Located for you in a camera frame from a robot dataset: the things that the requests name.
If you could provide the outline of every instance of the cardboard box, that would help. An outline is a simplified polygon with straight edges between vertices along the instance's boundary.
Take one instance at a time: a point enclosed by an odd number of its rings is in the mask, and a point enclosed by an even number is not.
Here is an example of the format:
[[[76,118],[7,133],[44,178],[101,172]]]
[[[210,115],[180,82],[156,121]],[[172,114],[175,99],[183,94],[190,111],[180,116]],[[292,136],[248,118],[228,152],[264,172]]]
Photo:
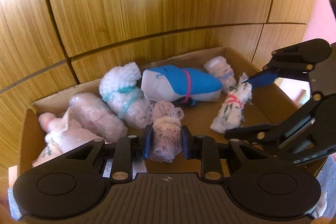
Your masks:
[[[231,48],[213,48],[190,52],[168,60],[144,65],[140,67],[140,69],[141,71],[144,71],[147,68],[167,64],[172,64],[178,67],[202,69],[203,64],[206,61],[218,55],[222,55],[227,59],[228,64],[231,65],[235,72],[236,78],[239,78],[239,75],[243,72],[248,76],[251,76],[259,71],[243,56]],[[100,80],[94,80],[74,86],[38,100],[34,102],[34,106],[38,113],[52,112],[56,115],[64,113],[68,108],[68,101],[72,95],[82,92],[91,92],[99,95],[99,83]],[[198,102],[197,106],[184,107],[185,117],[181,121],[182,124],[188,126],[193,135],[204,134],[215,138],[217,142],[227,143],[223,134],[210,129],[211,122],[216,117],[225,98],[226,95],[222,94],[220,101],[217,103]],[[260,123],[278,124],[289,117],[297,109],[296,105],[275,84],[254,90],[252,98],[252,104],[245,105],[245,123],[243,126],[251,126]],[[129,135],[131,134],[140,135],[141,132],[132,128],[129,131]],[[44,136],[45,133],[40,128],[37,114],[28,109],[21,136],[20,164],[17,169],[19,175],[32,167],[32,161],[38,157],[45,146]],[[323,162],[324,160],[320,160],[310,164],[307,169],[312,174],[317,175]],[[225,160],[222,160],[222,166],[224,174],[229,176]],[[151,173],[200,172],[201,162],[198,160],[186,160],[184,159],[183,154],[180,153],[173,163],[159,163],[147,160],[146,167],[148,172]]]

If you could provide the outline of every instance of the red rubber band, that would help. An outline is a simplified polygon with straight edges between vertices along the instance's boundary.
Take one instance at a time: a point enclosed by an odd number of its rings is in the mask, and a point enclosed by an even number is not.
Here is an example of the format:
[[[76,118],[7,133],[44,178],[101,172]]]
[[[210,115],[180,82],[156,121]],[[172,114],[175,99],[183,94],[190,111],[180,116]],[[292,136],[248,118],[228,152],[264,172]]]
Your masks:
[[[185,95],[184,100],[182,101],[182,103],[186,103],[190,97],[190,93],[191,93],[191,77],[190,74],[187,70],[182,70],[185,75],[187,76],[187,94]]]
[[[229,103],[238,103],[239,106],[240,106],[240,108],[243,109],[243,105],[242,105],[241,101],[240,101],[236,96],[234,96],[234,95],[232,95],[232,94],[229,94],[229,95],[226,97],[225,102],[226,102],[227,104],[229,104]]]

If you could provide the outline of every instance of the ribbed gray panel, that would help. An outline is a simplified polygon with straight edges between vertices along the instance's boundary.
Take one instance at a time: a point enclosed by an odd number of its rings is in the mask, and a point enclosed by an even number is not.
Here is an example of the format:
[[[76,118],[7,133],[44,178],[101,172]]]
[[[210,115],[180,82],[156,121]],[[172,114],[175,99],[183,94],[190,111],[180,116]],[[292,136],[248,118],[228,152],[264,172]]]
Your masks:
[[[131,183],[113,186],[97,207],[80,216],[65,220],[31,217],[23,220],[28,224],[279,223],[244,212],[229,199],[220,185],[203,183],[196,174],[138,174]],[[303,217],[282,221],[281,224],[310,222],[311,218]]]

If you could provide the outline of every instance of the pink wall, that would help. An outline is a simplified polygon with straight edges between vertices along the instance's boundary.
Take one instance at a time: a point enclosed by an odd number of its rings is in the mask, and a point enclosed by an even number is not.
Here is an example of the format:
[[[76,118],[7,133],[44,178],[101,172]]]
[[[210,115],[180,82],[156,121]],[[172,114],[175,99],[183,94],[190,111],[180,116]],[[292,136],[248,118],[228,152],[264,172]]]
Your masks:
[[[336,20],[329,0],[315,0],[303,41],[313,38],[323,38],[330,44],[336,42]],[[280,88],[292,100],[296,100],[301,89],[310,93],[308,82],[298,80],[284,79]]]

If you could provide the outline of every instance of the pink rolled cloth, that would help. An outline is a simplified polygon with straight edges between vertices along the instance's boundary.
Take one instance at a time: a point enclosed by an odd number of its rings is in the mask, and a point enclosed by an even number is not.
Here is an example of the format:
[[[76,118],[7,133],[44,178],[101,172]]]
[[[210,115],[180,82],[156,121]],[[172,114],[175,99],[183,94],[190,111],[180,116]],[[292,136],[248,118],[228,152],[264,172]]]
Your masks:
[[[181,152],[181,119],[183,110],[168,101],[159,101],[153,110],[151,160],[172,162]]]

